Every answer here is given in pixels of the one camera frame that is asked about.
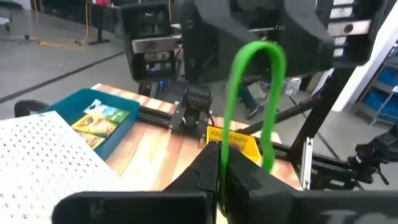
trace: concrete floor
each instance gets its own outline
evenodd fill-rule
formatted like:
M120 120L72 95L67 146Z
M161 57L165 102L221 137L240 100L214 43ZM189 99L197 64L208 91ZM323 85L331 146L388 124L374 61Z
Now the concrete floor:
M38 32L34 16L32 17L29 12L14 12L12 35L23 35L29 32L30 34L40 34L47 41L61 42L62 39L63 41L65 39L82 39L84 30L84 26L40 15L40 32ZM0 27L0 39L7 35ZM101 63L95 63L80 72L28 93L21 92L31 86L115 55L123 50L123 46L117 40L108 44L85 47L84 50L64 50L0 40L0 49L0 119L12 118L14 104L22 99L36 99L52 104L79 89L89 88L97 83L134 92L137 92L138 89L137 83L131 79L126 56L120 55ZM258 86L252 86L251 91L255 95L260 94ZM213 86L212 95L215 98L211 109L215 115L222 116L225 102L224 90L220 86ZM302 101L306 97L308 97L307 94L299 93L294 96L294 100ZM280 99L279 109L281 111L292 106L294 104L288 97L283 96ZM245 123L254 123L261 119L261 116L257 116L251 121L246 121L239 106L235 115L236 120ZM304 121L304 116L300 114L277 124L275 131L279 133L284 144L292 144ZM388 129L388 126L380 124L368 126L366 122L350 111L344 111L342 113L330 112L319 133L333 148L337 156L345 160L347 156L354 154L355 145L367 143ZM315 137L314 151L332 156L319 136ZM382 169L389 179L390 185L384 185L381 179L375 175L375 182L372 185L362 184L362 186L369 190L398 190L398 177L394 172L398 169L398 164L389 164L383 166Z

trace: person's leg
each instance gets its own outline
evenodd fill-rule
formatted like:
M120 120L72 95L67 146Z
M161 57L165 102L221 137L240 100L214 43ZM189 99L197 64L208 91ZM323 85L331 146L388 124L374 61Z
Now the person's leg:
M258 105L254 100L249 88L246 85L239 86L239 100L247 109L249 109L249 114L246 116L246 119L252 119L258 113L264 110L264 107Z

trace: black stand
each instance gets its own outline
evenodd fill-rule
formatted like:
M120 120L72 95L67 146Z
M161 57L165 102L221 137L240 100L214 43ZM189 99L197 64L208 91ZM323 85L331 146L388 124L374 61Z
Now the black stand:
M104 25L104 7L98 5L98 26L97 26L97 40L94 42L89 42L88 45L96 45L96 44L102 44L102 43L108 43L111 40L109 39L102 39L102 29Z

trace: green cable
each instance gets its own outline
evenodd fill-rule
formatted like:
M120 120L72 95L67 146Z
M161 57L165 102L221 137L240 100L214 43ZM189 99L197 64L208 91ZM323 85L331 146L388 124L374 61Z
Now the green cable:
M275 114L278 107L278 101L280 92L284 85L284 77L286 71L286 59L285 54L281 46L274 44L269 41L255 41L242 47L239 52L235 55L231 74L229 77L229 90L228 90L228 104L224 114L224 130L223 130L223 145L221 148L221 180L220 180L220 208L222 214L226 215L225 208L225 183L226 183L226 170L228 165L229 147L228 147L228 136L229 136L229 122L233 118L233 112L235 109L236 98L238 96L238 87L241 82L242 76L252 60L253 55L260 51L265 50L271 60L271 90L269 93L269 104L268 112L264 116L264 122L262 124L262 134L260 145L263 150L264 160L262 168L270 172L272 165L275 161L275 152L272 148L271 134L272 128L275 125Z

